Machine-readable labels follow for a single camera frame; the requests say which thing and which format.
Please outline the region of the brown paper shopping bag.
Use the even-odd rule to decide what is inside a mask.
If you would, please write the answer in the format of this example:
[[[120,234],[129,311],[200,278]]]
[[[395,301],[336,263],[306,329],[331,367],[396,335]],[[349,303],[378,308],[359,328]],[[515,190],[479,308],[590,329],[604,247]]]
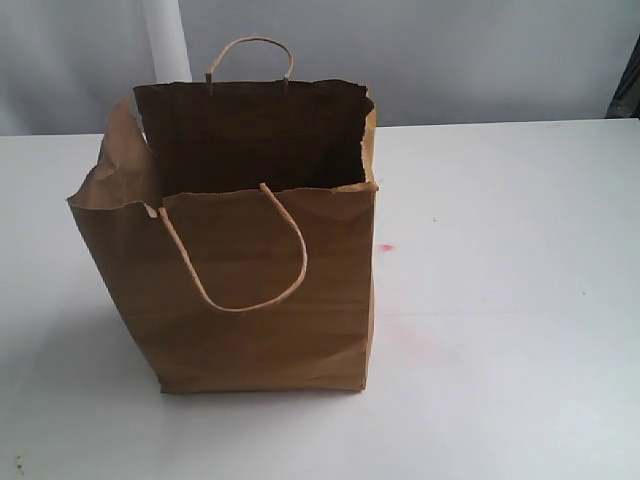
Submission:
[[[366,386],[376,110],[340,79],[140,85],[68,199],[171,394]]]

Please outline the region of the dark object at right edge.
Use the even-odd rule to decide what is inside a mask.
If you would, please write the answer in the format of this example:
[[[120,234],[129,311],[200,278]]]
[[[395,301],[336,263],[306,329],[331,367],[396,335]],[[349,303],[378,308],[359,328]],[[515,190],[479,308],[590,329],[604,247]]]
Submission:
[[[639,45],[636,41],[606,112],[606,118],[639,118]]]

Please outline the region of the white curtain backdrop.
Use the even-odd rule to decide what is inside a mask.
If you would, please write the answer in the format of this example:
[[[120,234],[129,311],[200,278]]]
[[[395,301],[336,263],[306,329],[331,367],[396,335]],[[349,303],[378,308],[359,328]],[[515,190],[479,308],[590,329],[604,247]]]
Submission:
[[[158,83],[191,82],[192,73],[178,0],[143,0]]]

